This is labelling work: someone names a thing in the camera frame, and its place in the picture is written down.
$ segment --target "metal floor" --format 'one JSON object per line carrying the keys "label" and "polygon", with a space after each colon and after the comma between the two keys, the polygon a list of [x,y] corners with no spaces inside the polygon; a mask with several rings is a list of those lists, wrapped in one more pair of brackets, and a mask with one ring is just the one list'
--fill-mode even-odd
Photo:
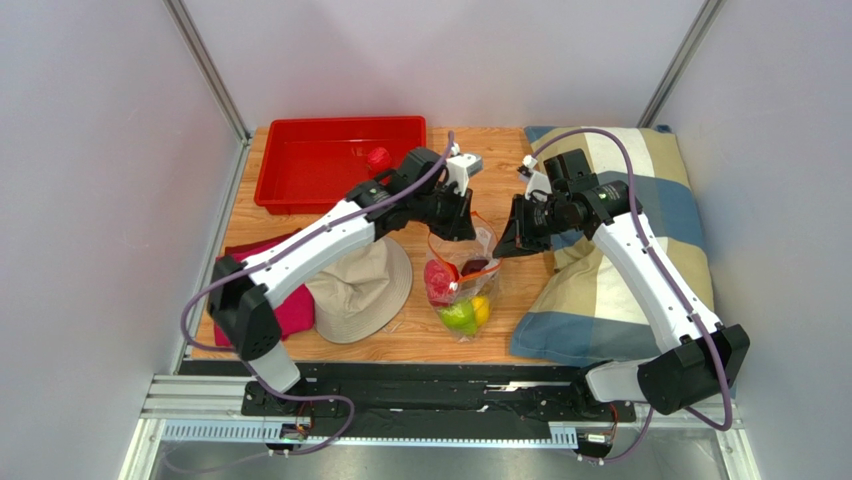
{"label": "metal floor", "polygon": [[[620,428],[613,452],[627,448],[637,431]],[[259,444],[162,443],[181,468],[207,468],[264,451]],[[454,479],[727,479],[714,431],[651,430],[629,462],[598,467],[572,452],[546,449],[332,446],[305,457],[262,458],[206,475],[174,473],[160,462],[152,479],[454,480]]]}

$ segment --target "robotic arm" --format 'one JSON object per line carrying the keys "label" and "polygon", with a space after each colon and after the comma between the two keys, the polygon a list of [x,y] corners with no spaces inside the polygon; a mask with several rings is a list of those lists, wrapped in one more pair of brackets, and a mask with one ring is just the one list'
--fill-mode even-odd
{"label": "robotic arm", "polygon": [[[286,392],[301,378],[280,342],[281,328],[274,313],[299,285],[340,257],[404,228],[411,220],[428,225],[444,240],[476,238],[470,217],[473,192],[467,183],[482,170],[482,158],[459,154],[458,146],[452,153],[446,167],[435,171],[441,156],[426,148],[414,149],[399,169],[386,170],[357,185],[328,214],[286,241],[242,263],[230,256],[216,262],[214,282],[266,265],[214,289],[207,308],[240,359],[272,388]],[[420,186],[396,203],[369,208],[411,189],[416,182]],[[372,211],[359,214],[364,209]],[[325,231],[314,235],[318,228]],[[274,257],[288,248],[298,250],[275,262]]]}
{"label": "robotic arm", "polygon": [[[597,412],[601,404],[629,400],[647,402],[670,414],[719,393],[714,361],[696,318],[710,334],[730,387],[748,350],[748,335],[739,325],[724,327],[698,300],[657,243],[638,202],[638,215],[631,212],[627,184],[599,185],[582,150],[546,160],[546,176],[534,170],[536,163],[528,156],[519,169],[528,182],[527,192],[512,199],[495,257],[533,255],[550,249],[551,235],[582,231],[624,278],[662,352],[656,358],[582,369],[572,384],[577,413]],[[637,223],[648,234],[647,247],[640,242]],[[686,310],[679,294],[690,300],[693,311]]]}

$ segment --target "red tray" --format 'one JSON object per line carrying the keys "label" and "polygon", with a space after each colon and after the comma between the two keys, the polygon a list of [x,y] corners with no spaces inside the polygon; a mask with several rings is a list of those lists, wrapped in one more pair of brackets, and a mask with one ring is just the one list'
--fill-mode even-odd
{"label": "red tray", "polygon": [[269,127],[254,201],[272,215],[325,213],[360,182],[367,154],[384,147],[398,167],[426,146],[423,117],[276,120]]}

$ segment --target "striped cushion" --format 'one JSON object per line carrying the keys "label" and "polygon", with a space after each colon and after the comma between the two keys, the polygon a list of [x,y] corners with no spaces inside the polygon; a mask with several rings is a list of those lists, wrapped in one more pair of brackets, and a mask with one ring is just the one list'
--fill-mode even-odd
{"label": "striped cushion", "polygon": [[[525,132],[535,150],[567,130],[528,127]],[[606,130],[618,136],[630,153],[638,198],[657,240],[689,286],[712,309],[704,237],[675,136],[650,129]],[[600,183],[627,181],[621,153],[601,135],[568,137],[548,147],[539,159],[577,148],[585,151]],[[554,236],[553,249],[556,274],[518,324],[510,353],[577,367],[600,360],[659,355],[645,315],[609,259],[579,232]]]}

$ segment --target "red cloth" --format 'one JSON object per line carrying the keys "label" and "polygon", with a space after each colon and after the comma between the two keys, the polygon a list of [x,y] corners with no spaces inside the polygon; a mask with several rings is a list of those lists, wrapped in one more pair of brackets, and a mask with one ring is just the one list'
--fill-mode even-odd
{"label": "red cloth", "polygon": [[[294,233],[281,235],[280,237],[270,238],[262,242],[252,243],[248,245],[240,245],[237,247],[225,247],[225,255],[234,257],[238,262],[260,253],[266,249],[283,242],[290,238]],[[281,326],[281,340],[287,338],[288,335],[297,332],[310,330],[314,326],[314,297],[308,287],[300,285],[299,288],[293,291],[284,302],[275,309],[275,318],[278,320],[278,325]],[[213,325],[213,337],[216,345],[227,347],[231,345],[225,332],[219,329],[218,325]]]}

